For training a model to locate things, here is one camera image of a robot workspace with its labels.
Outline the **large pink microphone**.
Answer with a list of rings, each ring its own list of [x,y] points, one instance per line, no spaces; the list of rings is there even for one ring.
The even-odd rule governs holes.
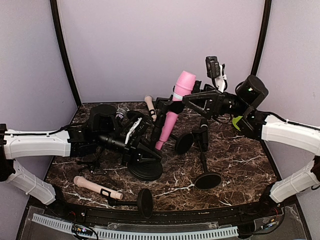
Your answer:
[[[167,142],[174,128],[174,125],[176,124],[179,114],[184,109],[185,105],[182,102],[183,97],[191,94],[195,82],[196,76],[193,73],[187,71],[183,71],[176,81],[173,90],[172,103],[168,106],[168,112],[166,113],[164,126],[161,130],[161,135],[159,137],[159,140],[155,144],[155,148],[157,150],[161,150],[164,143]]]

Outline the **black stand holding beige microphone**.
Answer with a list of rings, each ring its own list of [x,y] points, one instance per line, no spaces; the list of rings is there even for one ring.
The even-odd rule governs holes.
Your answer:
[[[177,120],[177,114],[172,113],[173,117],[167,115],[158,115],[154,121],[154,128],[150,137],[150,148],[152,150],[161,150],[164,143],[169,137],[175,140],[174,151],[178,155],[185,154],[194,143],[194,136],[191,132],[185,132],[180,136],[171,134],[175,122],[172,119]]]

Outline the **black round-base desk stand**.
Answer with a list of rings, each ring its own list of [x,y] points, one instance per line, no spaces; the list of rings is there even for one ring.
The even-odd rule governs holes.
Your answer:
[[[156,116],[166,115],[166,113],[168,112],[169,105],[172,103],[172,98],[173,97],[171,98],[160,97],[156,99],[156,103],[153,103]],[[139,180],[147,181],[147,182],[151,182],[159,179],[163,173],[163,166],[161,164],[161,161],[130,165],[128,169],[134,177],[138,178]]]

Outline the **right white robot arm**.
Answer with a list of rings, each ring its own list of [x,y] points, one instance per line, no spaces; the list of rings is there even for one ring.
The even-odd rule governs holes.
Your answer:
[[[221,92],[213,87],[186,95],[182,102],[207,119],[225,114],[240,117],[236,123],[249,139],[277,142],[314,154],[306,166],[289,177],[268,185],[255,205],[255,213],[266,217],[275,204],[320,183],[320,129],[316,126],[284,119],[279,115],[260,111],[257,107],[269,91],[255,75],[249,75],[238,84],[235,94]]]

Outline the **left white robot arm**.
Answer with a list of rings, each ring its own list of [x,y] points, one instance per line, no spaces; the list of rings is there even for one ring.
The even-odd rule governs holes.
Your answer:
[[[84,123],[69,124],[55,131],[16,131],[0,126],[0,180],[50,206],[60,218],[67,218],[70,206],[61,190],[27,171],[16,159],[34,156],[85,157],[97,149],[122,154],[122,165],[142,181],[154,181],[163,173],[161,154],[147,140],[144,132],[151,119],[133,111],[128,123],[121,125],[117,110],[109,104],[90,109]]]

